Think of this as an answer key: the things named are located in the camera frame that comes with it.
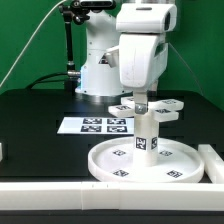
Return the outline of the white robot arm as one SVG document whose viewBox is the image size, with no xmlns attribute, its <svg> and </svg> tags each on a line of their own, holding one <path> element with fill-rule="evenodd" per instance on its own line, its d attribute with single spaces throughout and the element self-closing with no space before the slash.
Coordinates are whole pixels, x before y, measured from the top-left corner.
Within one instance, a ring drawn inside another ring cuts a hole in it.
<svg viewBox="0 0 224 224">
<path fill-rule="evenodd" d="M 148 92 L 167 66 L 166 34 L 176 26 L 177 6 L 170 0 L 134 0 L 115 17 L 105 11 L 89 16 L 80 93 L 99 101 L 132 92 L 135 112 L 146 113 Z"/>
</svg>

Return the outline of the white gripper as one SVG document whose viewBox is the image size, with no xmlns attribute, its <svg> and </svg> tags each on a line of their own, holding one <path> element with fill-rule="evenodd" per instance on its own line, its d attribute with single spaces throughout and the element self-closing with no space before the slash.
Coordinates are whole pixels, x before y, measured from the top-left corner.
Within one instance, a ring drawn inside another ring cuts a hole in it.
<svg viewBox="0 0 224 224">
<path fill-rule="evenodd" d="M 165 38 L 164 34 L 122 34 L 119 44 L 106 50 L 109 65 L 119 67 L 122 86 L 134 92 L 136 114 L 148 111 L 146 92 L 157 92 L 157 80 L 166 69 Z"/>
</svg>

